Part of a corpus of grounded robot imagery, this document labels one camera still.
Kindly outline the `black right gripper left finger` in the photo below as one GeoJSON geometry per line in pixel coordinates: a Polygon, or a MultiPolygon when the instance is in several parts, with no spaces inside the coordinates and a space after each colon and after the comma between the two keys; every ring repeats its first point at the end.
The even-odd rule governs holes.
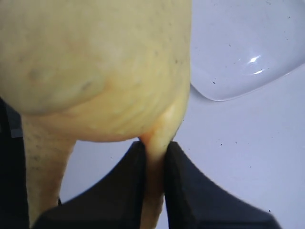
{"type": "Polygon", "coordinates": [[[74,199],[44,212],[35,229],[138,229],[145,190],[145,149],[133,142],[119,163],[74,199]]]}

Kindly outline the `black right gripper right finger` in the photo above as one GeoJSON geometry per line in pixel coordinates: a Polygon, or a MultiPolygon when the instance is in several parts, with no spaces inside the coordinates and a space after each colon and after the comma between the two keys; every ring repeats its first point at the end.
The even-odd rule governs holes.
{"type": "Polygon", "coordinates": [[[171,229],[278,229],[268,212],[228,193],[205,176],[177,142],[167,148],[164,191],[171,229]]]}

